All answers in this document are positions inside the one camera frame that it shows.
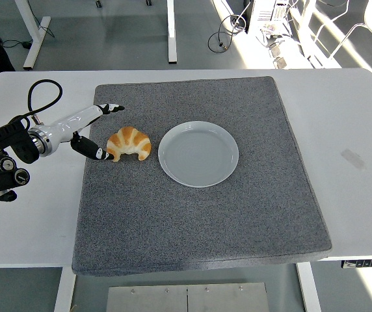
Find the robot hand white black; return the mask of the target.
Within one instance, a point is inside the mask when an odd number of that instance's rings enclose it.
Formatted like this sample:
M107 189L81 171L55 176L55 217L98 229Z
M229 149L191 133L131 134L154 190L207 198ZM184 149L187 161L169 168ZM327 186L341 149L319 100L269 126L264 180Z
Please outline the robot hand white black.
M60 143L69 142L73 134L78 132L105 114L124 110L125 107L118 104L93 105L70 116L53 122L51 125L41 125L39 129L49 139L46 155L56 152Z

